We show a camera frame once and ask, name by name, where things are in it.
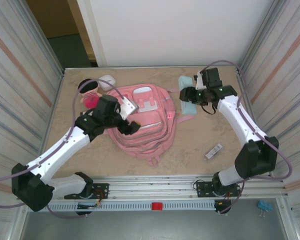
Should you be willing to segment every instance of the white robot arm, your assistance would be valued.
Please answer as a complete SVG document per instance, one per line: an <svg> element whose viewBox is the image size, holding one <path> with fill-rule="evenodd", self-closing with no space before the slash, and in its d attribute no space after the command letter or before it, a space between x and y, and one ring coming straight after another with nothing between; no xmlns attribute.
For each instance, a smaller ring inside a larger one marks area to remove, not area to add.
<svg viewBox="0 0 300 240"><path fill-rule="evenodd" d="M251 119L249 114L238 103L237 92L232 86L223 86L217 68L203 70L194 76L196 87L185 87L180 92L180 100L193 104L207 106L212 103L213 109L218 109L228 120L242 146L240 153L230 168L217 172L212 179L215 195L222 196L236 189L239 181L256 175L273 171L276 165L277 152L265 144L258 135L268 140L276 148L279 142L275 137L268 137Z"/></svg>
<svg viewBox="0 0 300 240"><path fill-rule="evenodd" d="M34 167L31 171L12 178L12 192L35 212L44 208L52 198L70 194L89 196L92 193L93 181L84 173L76 172L62 178L52 177L69 158L95 137L103 134L105 129L117 127L125 135L137 132L140 125L127 121L127 117L137 109L138 106L125 97L120 105L115 97L103 95L96 108L79 116L74 126L45 153L26 166L18 163L12 169L12 174L15 174Z"/></svg>

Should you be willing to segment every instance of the light blue box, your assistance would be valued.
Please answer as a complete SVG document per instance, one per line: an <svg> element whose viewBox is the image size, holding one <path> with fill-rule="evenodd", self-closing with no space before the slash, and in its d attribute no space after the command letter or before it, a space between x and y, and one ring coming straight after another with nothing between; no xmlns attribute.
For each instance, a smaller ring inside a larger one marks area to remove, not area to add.
<svg viewBox="0 0 300 240"><path fill-rule="evenodd" d="M189 76L180 76L178 79L179 82L179 90L186 87L193 87L192 78ZM184 115L195 115L197 114L196 105L191 102L181 101L181 110Z"/></svg>

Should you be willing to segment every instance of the gray floor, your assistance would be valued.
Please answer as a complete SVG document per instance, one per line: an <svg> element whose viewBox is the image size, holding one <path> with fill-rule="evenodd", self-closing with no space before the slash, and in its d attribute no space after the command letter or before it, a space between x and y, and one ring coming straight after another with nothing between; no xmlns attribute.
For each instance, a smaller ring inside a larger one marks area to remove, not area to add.
<svg viewBox="0 0 300 240"><path fill-rule="evenodd" d="M91 64L79 34L49 38L56 57L65 68L91 68Z"/></svg>
<svg viewBox="0 0 300 240"><path fill-rule="evenodd" d="M225 215L214 211L93 212L65 220L29 213L23 240L285 240L275 200L273 212L259 217L258 200L240 200Z"/></svg>

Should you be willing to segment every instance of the orange stripe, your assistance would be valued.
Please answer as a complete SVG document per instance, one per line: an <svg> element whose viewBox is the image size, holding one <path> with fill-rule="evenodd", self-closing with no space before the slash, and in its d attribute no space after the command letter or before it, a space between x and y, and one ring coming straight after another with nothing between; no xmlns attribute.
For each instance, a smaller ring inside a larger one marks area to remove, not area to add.
<svg viewBox="0 0 300 240"><path fill-rule="evenodd" d="M10 59L10 61L15 65L15 67L23 74L23 76L29 81L31 86L34 88L34 90L42 97L42 99L45 101L45 103L51 107L52 103L49 100L49 98L44 94L43 91L39 88L39 86L35 83L35 81L32 79L32 77L29 75L29 73L26 71L26 69L21 65L21 63L18 61L18 59L13 55L13 53L9 50L7 45L1 40L0 38L0 48L1 50L7 55L7 57Z"/></svg>
<svg viewBox="0 0 300 240"><path fill-rule="evenodd" d="M0 183L0 191L1 192L6 192L8 194L11 194L11 187L7 186L7 185L4 185L4 184L1 184Z"/></svg>
<svg viewBox="0 0 300 240"><path fill-rule="evenodd" d="M264 83L261 85L260 89L256 92L256 94L251 99L251 103L254 104L258 96L261 94L261 92L265 89L265 87L270 83L270 81L274 78L274 76L277 74L279 69L283 66L283 64L287 61L287 59L294 53L294 51L299 47L300 45L300 34L299 36L294 40L286 54L283 56L281 61L276 65L276 67L272 70L270 75L266 78Z"/></svg>
<svg viewBox="0 0 300 240"><path fill-rule="evenodd" d="M287 191L294 191L300 189L300 180L289 183L285 186Z"/></svg>

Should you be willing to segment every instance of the pink plush toy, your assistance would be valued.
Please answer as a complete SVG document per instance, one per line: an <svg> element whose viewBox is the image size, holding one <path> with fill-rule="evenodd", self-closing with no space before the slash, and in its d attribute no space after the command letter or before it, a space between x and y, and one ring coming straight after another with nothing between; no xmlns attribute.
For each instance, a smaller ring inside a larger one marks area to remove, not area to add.
<svg viewBox="0 0 300 240"><path fill-rule="evenodd" d="M87 78L79 83L78 89L84 84L85 82L91 80L91 78ZM88 83L85 85L81 90L80 94L82 99L80 100L88 109L94 109L98 102L99 98L102 97L102 94L98 93L98 83L96 81Z"/></svg>

